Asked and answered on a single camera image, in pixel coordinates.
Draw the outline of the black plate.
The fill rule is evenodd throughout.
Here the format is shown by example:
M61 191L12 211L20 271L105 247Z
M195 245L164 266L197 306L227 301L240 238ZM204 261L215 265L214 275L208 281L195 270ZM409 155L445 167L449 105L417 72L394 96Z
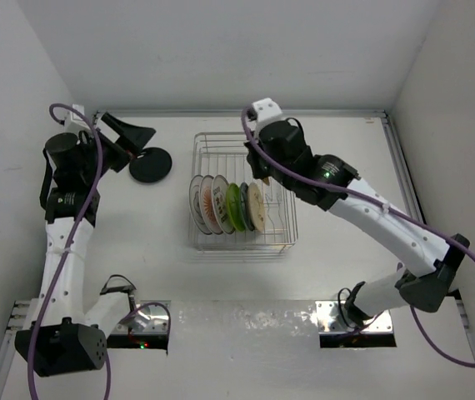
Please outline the black plate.
M147 147L131 161L129 173L139 183L152 184L162 181L172 166L173 160L168 151L160 147Z

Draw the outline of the beige cream plate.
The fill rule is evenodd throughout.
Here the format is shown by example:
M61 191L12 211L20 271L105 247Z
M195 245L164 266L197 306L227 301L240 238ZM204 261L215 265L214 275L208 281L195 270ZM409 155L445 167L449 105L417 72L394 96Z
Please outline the beige cream plate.
M256 230L263 233L265 230L265 206L259 186L252 182L247 190L247 207L249 217Z

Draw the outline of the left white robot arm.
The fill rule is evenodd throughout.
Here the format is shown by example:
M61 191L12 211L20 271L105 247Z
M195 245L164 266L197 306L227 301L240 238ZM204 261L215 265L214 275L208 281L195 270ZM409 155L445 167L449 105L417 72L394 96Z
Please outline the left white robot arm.
M37 310L30 327L18 332L17 352L32 373L51 377L98 370L108 355L108 337L133 309L135 287L105 286L96 304L83 308L88 244L97 221L100 195L95 178L123 170L155 134L151 127L122 122L104 113L94 136L78 117L49 138L42 151L46 171L40 194L45 211L47 251Z

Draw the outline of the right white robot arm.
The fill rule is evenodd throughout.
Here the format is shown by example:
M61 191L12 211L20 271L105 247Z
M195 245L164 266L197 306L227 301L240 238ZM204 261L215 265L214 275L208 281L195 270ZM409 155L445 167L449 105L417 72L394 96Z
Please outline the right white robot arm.
M389 205L358 173L332 154L315 155L302 126L292 118L271 122L245 145L255 178L273 178L297 198L360 228L402 262L402 270L360 282L342 306L348 323L360 328L375 315L412 306L435 313L453 289L464 254L443 238L395 217Z

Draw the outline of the dark grey blue plate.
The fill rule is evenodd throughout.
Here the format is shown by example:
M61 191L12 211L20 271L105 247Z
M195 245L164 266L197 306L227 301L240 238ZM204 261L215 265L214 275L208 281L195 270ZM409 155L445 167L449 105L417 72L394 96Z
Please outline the dark grey blue plate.
M248 184L246 182L243 182L240 185L239 191L240 191L240 208L242 212L242 219L247 229L253 232L255 230L255 227L253 225L253 221L250 218L250 214L248 211Z

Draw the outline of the green plate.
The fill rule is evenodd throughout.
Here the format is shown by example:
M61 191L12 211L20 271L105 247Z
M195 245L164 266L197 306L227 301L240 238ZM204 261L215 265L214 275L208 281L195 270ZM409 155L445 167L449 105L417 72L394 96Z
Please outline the green plate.
M243 221L243 215L241 211L239 187L236 183L231 183L228 186L226 193L226 204L230 220L235 230L238 232L244 232L246 230L246 226Z

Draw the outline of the white plate colourful print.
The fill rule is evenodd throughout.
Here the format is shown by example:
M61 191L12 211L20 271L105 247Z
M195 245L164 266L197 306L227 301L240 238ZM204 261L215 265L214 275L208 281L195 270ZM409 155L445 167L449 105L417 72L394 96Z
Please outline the white plate colourful print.
M230 221L227 208L227 190L229 183L222 175L216 175L212 181L212 205L217 223L226 234L234 233L235 228Z

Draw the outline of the white plate dark pattern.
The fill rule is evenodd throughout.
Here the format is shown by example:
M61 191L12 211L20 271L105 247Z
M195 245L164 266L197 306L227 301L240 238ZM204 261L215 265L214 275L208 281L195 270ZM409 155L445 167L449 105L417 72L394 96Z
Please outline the white plate dark pattern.
M188 204L189 204L192 220L197 226L198 230L205 235L211 235L212 232L208 229L208 226L204 222L203 216L201 214L201 208L200 208L199 190L200 190L200 183L202 179L203 179L202 175L195 175L192 178L189 184L189 189L188 189Z

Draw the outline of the white plate orange flower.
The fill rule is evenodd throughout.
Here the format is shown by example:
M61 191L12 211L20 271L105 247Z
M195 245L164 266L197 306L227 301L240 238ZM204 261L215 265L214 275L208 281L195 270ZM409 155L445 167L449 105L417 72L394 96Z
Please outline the white plate orange flower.
M213 195L212 195L213 176L206 175L202 178L199 188L200 209L203 221L209 231L213 234L220 235L223 230L218 224L218 220L213 211Z

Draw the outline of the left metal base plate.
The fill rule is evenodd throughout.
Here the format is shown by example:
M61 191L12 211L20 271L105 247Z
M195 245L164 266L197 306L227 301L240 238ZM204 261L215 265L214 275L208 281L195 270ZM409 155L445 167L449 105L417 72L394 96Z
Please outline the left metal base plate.
M127 335L156 335L164 334L169 329L169 313L171 302L168 300L142 300L134 307L136 312L130 312L119 320L112 330L112 334Z

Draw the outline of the metal base plate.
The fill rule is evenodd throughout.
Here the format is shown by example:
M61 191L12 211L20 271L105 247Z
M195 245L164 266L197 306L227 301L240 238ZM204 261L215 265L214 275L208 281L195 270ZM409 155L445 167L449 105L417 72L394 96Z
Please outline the metal base plate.
M393 320L390 312L385 311L364 322L364 328L356 328L355 322L350 322L347 317L345 320L338 310L338 302L335 300L316 301L317 327L320 335L335 336L349 333L361 334L393 334Z
M164 334L169 329L169 313L171 302L168 300L142 300L134 307L136 312L130 312L119 320L112 330L112 334L127 335L156 335Z

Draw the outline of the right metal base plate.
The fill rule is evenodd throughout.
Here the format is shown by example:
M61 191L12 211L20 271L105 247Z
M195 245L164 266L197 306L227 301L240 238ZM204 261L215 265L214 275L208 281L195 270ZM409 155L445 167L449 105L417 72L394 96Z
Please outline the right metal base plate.
M349 333L361 334L393 334L393 320L390 312L385 311L364 322L364 328L356 328L355 322L350 322L347 317L345 320L338 310L338 302L335 300L316 301L317 327L320 335L335 336Z

